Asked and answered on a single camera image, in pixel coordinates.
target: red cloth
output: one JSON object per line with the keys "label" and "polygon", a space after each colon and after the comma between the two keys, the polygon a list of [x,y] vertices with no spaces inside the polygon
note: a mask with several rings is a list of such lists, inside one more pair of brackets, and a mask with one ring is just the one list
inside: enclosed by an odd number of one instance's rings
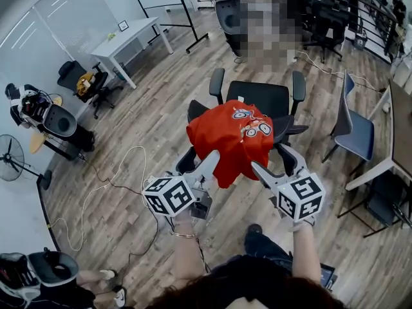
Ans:
{"label": "red cloth", "polygon": [[199,158],[219,151],[220,160],[213,174],[221,188],[229,187],[240,173],[257,180],[250,163],[267,167],[274,144],[272,119],[238,100],[204,112],[192,120],[186,132]]}

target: picture frame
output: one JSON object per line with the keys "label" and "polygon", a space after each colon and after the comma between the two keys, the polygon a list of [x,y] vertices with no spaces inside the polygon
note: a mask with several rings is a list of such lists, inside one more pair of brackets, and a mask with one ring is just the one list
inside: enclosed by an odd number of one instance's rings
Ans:
{"label": "picture frame", "polygon": [[124,30],[127,30],[129,28],[129,25],[127,24],[126,21],[122,21],[117,24],[118,28],[120,28],[120,31],[123,32]]}

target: wooden floor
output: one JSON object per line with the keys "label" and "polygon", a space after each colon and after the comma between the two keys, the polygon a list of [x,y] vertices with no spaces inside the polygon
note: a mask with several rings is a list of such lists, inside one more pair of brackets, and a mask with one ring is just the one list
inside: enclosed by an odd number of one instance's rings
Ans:
{"label": "wooden floor", "polygon": [[[226,68],[223,94],[229,82],[247,80],[284,84],[291,88],[292,71],[306,77],[306,100],[297,110],[297,123],[309,125],[307,132],[291,138],[292,147],[305,158],[311,171],[316,172],[327,190],[326,202],[315,226],[317,248],[321,261],[336,268],[339,276],[333,293],[352,308],[395,308],[412,289],[412,237],[410,230],[392,227],[376,236],[363,239],[367,228],[349,215],[336,215],[353,201],[360,200],[365,191],[347,192],[344,189],[349,172],[358,160],[343,149],[338,150],[325,164],[321,159],[331,143],[329,132],[334,125],[341,94],[341,75],[329,75],[307,63],[299,54],[295,64],[280,68],[278,73],[258,73],[252,66],[234,63],[234,56],[219,29],[214,12],[204,10],[194,17],[198,33],[207,30],[210,39],[199,43],[190,55],[186,47],[194,38],[190,29],[172,28],[167,34],[174,54],[169,55],[161,40],[141,53],[128,69],[138,84],[136,90],[125,86],[115,94],[116,108],[104,109],[98,120],[91,112],[82,124],[97,133],[97,147],[87,159],[99,171],[101,178],[111,178],[129,148],[142,145],[147,152],[145,177],[160,176],[172,166],[177,157],[189,148],[185,133],[186,111],[196,99],[213,107],[217,104],[208,94],[209,79],[217,67]],[[319,48],[308,54],[319,65]],[[345,68],[366,77],[377,89],[388,82],[389,66],[367,52],[355,50],[350,42],[343,48],[344,59],[339,62],[329,54],[324,68],[344,71]],[[365,82],[356,79],[359,84]],[[350,94],[349,105],[362,115],[371,112],[380,95],[365,86],[356,85]],[[369,168],[383,159],[389,150],[389,117],[380,113],[375,121],[375,157]],[[280,170],[279,159],[271,158],[270,168]],[[53,182],[44,194],[50,221],[59,217],[67,220],[74,247],[80,245],[80,214],[88,193],[102,184],[94,170],[84,162],[67,162],[56,156],[52,162]],[[134,149],[125,159],[115,180],[140,190],[144,168],[141,149]],[[243,235],[248,224],[262,224],[265,234],[284,249],[292,249],[292,235],[279,224],[278,213],[268,201],[271,194],[259,182],[239,177],[229,189],[210,191],[214,199],[210,219],[197,221],[205,258],[210,266],[225,262],[243,253]],[[373,219],[363,209],[359,214]],[[172,281],[173,239],[169,226],[160,220],[160,231],[154,245],[141,258],[131,258],[124,277],[130,305],[144,308],[162,288]],[[84,244],[80,252],[69,248],[66,229],[60,221],[53,231],[63,251],[76,257],[83,269],[112,268],[120,271],[128,254],[143,252],[156,232],[155,219],[145,209],[141,198],[125,189],[108,187],[94,192],[84,212]]]}

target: fan base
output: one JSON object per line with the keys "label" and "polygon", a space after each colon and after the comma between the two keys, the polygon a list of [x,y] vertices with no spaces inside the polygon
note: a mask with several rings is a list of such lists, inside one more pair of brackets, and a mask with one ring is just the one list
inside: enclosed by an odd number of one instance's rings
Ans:
{"label": "fan base", "polygon": [[44,190],[49,189],[50,183],[52,182],[52,171],[47,170],[44,175],[41,176],[40,185]]}

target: electric fan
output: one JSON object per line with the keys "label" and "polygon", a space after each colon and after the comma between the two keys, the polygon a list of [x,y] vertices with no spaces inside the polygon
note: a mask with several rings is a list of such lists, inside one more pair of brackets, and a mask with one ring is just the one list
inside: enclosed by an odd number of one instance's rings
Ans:
{"label": "electric fan", "polygon": [[27,169],[24,166],[24,153],[19,141],[11,135],[0,135],[0,178],[8,182],[14,181],[23,170],[39,177],[44,190],[49,188],[52,172],[47,170],[41,175]]}

